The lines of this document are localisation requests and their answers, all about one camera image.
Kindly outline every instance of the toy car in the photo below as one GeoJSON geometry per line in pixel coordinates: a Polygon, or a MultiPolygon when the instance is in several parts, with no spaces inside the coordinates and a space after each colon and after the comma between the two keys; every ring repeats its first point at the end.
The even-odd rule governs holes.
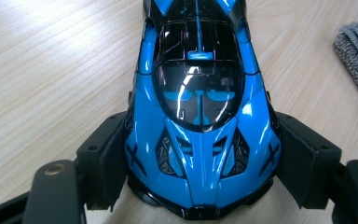
{"type": "Polygon", "coordinates": [[[254,203],[280,158],[279,123],[244,0],[144,0],[125,118],[129,186],[186,219],[254,203]]]}
{"type": "Polygon", "coordinates": [[[275,114],[244,0],[144,0],[144,9],[129,110],[106,119],[75,161],[42,166],[30,192],[0,204],[0,223],[86,223],[84,204],[113,209],[126,178],[149,204],[218,219],[255,203],[275,171],[299,207],[331,199],[333,223],[358,223],[358,161],[342,165],[339,147],[275,114]]]}

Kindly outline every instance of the wooden table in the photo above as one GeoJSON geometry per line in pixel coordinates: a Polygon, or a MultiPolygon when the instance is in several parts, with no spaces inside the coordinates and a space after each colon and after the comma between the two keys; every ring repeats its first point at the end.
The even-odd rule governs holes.
{"type": "MultiPolygon", "coordinates": [[[[358,0],[248,1],[255,53],[275,109],[358,159],[358,89],[334,52],[358,0]]],[[[105,118],[127,108],[143,29],[142,1],[0,1],[0,203],[29,190],[41,165],[73,160],[105,118]]],[[[331,223],[296,206],[279,180],[221,223],[331,223]]],[[[124,187],[89,223],[185,223],[124,187]]]]}

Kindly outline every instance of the car model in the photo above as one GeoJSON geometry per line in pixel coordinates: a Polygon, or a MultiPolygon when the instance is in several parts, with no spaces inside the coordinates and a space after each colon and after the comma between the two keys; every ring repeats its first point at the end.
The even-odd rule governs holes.
{"type": "Polygon", "coordinates": [[[244,0],[144,0],[124,121],[129,186],[186,219],[218,219],[271,186],[280,126],[244,0]]]}

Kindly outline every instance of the air vent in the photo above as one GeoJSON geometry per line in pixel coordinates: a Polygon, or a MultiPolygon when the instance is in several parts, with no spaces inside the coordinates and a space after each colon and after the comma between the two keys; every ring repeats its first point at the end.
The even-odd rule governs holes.
{"type": "Polygon", "coordinates": [[[227,141],[227,138],[224,137],[213,144],[213,155],[214,156],[220,154],[223,151],[223,147],[225,146],[226,141],[227,141]]]}
{"type": "MultiPolygon", "coordinates": [[[[238,129],[235,131],[234,136],[232,137],[231,146],[232,148],[230,149],[229,155],[234,156],[235,163],[234,165],[229,165],[229,166],[226,165],[225,169],[230,168],[231,170],[229,172],[223,171],[222,173],[223,177],[239,175],[245,172],[246,167],[248,166],[250,148],[246,143],[245,139],[243,139],[243,136],[238,129]]],[[[232,158],[228,156],[226,163],[228,163],[228,160],[231,161],[232,158]]]]}
{"type": "MultiPolygon", "coordinates": [[[[188,146],[186,145],[188,143],[182,140],[182,144],[185,146],[185,150],[188,150],[188,146]]],[[[173,150],[172,139],[166,129],[159,138],[156,155],[158,168],[163,174],[184,177],[182,166],[179,160],[177,160],[177,156],[173,150]]]]}

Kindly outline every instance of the blue toy car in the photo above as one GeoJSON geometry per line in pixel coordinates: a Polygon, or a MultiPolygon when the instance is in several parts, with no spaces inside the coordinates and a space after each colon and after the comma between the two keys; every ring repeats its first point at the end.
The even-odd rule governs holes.
{"type": "Polygon", "coordinates": [[[218,219],[271,186],[281,135],[244,0],[144,0],[125,118],[129,186],[186,219],[218,219]]]}

